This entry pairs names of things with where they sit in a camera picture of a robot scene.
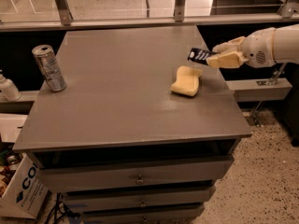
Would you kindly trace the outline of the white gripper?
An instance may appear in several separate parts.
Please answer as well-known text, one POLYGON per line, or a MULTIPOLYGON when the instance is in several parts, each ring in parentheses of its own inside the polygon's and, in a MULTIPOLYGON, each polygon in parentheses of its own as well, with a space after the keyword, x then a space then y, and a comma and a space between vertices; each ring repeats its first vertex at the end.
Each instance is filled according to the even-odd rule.
POLYGON ((275 64, 273 57, 275 31, 276 29, 271 27, 256 31, 247 37, 240 36, 223 42, 212 49, 219 54, 208 57, 206 62, 213 68, 234 69, 243 63, 253 68, 271 67, 275 64))

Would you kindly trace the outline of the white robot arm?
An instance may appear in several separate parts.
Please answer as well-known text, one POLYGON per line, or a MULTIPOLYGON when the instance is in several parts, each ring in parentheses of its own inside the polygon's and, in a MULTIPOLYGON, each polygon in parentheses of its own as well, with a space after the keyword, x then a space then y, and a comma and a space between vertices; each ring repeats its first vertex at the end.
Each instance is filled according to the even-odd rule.
POLYGON ((299 64, 299 25, 270 27, 215 46, 206 62, 214 68, 272 67, 276 63, 299 64))

